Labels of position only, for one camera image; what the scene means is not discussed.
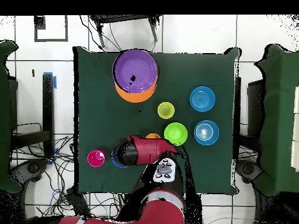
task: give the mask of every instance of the tiled floor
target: tiled floor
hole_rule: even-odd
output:
[[[68,42],[34,42],[33,16],[0,16],[0,40],[13,40],[19,46],[17,52],[8,57],[6,66],[12,76],[19,81],[18,88],[18,124],[42,124],[42,86],[43,72],[52,72],[57,77],[54,90],[55,139],[71,137],[74,133],[74,76],[72,46],[83,46],[91,51],[100,51],[92,38],[100,44],[94,23],[88,22],[87,16],[68,16]],[[262,79],[262,74],[254,62],[262,58],[265,46],[279,43],[283,47],[298,49],[298,30],[296,20],[287,16],[266,15],[164,15],[160,18],[155,44],[147,19],[112,23],[111,29],[119,46],[125,50],[144,48],[156,53],[223,53],[230,47],[242,49],[239,63],[239,75],[242,78],[241,122],[248,123],[246,88],[249,82]],[[45,30],[38,31],[39,39],[63,39],[64,17],[46,16]],[[104,35],[114,42],[109,24],[104,24]],[[106,38],[105,50],[117,51]],[[38,130],[37,125],[19,127],[19,132]],[[246,125],[241,126],[246,134]],[[68,147],[63,153],[71,155]],[[18,153],[18,159],[27,155]],[[22,160],[13,160],[13,164]],[[67,164],[63,178],[66,188],[73,185],[74,165]],[[57,189],[57,171],[53,165],[47,165],[51,184]],[[255,197],[251,185],[244,184],[240,176],[235,176],[237,195],[202,195],[203,219],[205,224],[252,224],[255,212]],[[117,209],[111,194],[94,193],[86,195],[92,213],[95,215],[115,215]],[[26,194],[27,217],[45,211],[55,201],[50,181],[46,174],[40,181],[30,183]],[[65,208],[68,215],[74,212]]]

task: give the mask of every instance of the green bowl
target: green bowl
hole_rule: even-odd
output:
[[[186,127],[178,122],[167,125],[164,131],[164,138],[176,146],[186,142],[187,136]]]

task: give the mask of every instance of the blue bowl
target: blue bowl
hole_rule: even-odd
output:
[[[190,104],[196,111],[209,111],[215,104],[215,94],[209,87],[197,87],[190,95]]]
[[[202,145],[212,145],[218,140],[219,128],[213,121],[204,120],[195,126],[194,137]]]
[[[128,166],[122,166],[121,164],[118,164],[115,159],[114,159],[114,156],[113,156],[113,151],[111,152],[111,160],[113,162],[113,164],[117,167],[121,167],[121,168],[125,168],[125,167],[128,167]]]

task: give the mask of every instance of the green tablecloth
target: green tablecloth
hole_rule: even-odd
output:
[[[115,90],[112,65],[119,53],[88,52],[81,47],[74,52],[78,52],[79,67],[79,192],[130,193],[145,167],[115,166],[110,159],[115,144],[130,134],[157,133],[163,137],[168,124],[179,122],[188,131],[184,146],[196,191],[236,193],[231,185],[231,163],[237,48],[225,55],[152,54],[159,65],[157,88],[142,103],[129,103]],[[198,86],[208,86],[215,93],[215,105],[205,113],[195,111],[189,103],[192,90]],[[175,106],[172,118],[164,120],[158,116],[161,102]],[[194,128],[203,120],[212,120],[219,127],[220,136],[214,145],[200,145],[194,138]],[[98,168],[87,162],[88,153],[94,149],[106,152],[105,163]]]
[[[299,193],[299,172],[291,167],[295,87],[299,86],[299,53],[272,44],[258,62],[266,82],[265,121],[260,133],[264,170],[256,180],[267,196],[281,191]]]

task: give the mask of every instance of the pink cup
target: pink cup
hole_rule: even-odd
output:
[[[93,150],[88,154],[87,157],[88,163],[93,167],[101,166],[105,161],[105,153],[102,150]]]

